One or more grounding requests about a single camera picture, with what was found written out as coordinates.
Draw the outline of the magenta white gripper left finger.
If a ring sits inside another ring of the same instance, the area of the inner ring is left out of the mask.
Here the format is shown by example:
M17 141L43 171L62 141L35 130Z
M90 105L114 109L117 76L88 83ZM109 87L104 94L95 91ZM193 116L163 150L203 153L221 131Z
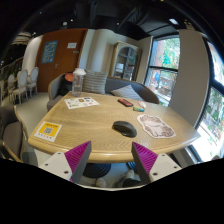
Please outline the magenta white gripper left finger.
M85 142L75 148L56 152L40 168L73 183L78 183L83 175L91 153L91 142Z

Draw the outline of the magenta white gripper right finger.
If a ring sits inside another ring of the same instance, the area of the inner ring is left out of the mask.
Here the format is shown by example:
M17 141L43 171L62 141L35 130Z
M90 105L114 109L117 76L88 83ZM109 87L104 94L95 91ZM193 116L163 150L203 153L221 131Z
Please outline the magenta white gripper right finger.
M157 155L136 142L132 143L131 152L143 184L149 184L181 170L167 154Z

